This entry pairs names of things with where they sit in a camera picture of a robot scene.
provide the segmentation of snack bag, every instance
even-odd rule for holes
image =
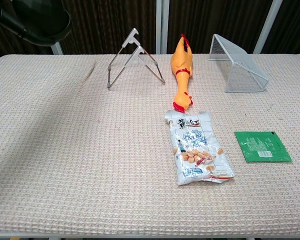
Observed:
[[[187,115],[169,110],[164,119],[170,125],[178,185],[222,183],[235,176],[214,136],[209,113]]]

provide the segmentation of waffle weave tablecloth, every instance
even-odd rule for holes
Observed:
[[[154,55],[165,85],[136,63],[108,90],[113,57],[0,58],[0,233],[300,236],[300,54],[253,55],[269,78],[257,93],[224,93],[218,64],[193,55],[187,113],[211,113],[235,178],[183,186],[171,55]],[[247,163],[235,131],[275,131],[293,162]]]

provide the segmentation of dark curtain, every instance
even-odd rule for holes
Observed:
[[[156,52],[156,0],[62,0],[72,31],[61,41],[64,54],[116,54],[133,28],[144,49]],[[129,44],[122,53],[132,53]]]
[[[282,2],[262,53],[300,54],[300,0]]]
[[[213,34],[254,51],[271,0],[170,0],[167,53],[184,33],[196,54],[208,54]]]
[[[15,16],[10,0],[3,0],[4,9]],[[7,54],[53,54],[51,47],[33,45],[0,26],[0,57]]]

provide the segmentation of green sachet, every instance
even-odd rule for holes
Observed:
[[[292,162],[274,131],[235,131],[247,162]]]

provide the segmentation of rubber chicken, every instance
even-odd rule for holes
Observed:
[[[181,35],[175,52],[171,57],[171,69],[178,83],[178,92],[173,100],[175,110],[185,113],[189,105],[194,104],[188,94],[188,81],[192,76],[192,52],[184,34]]]

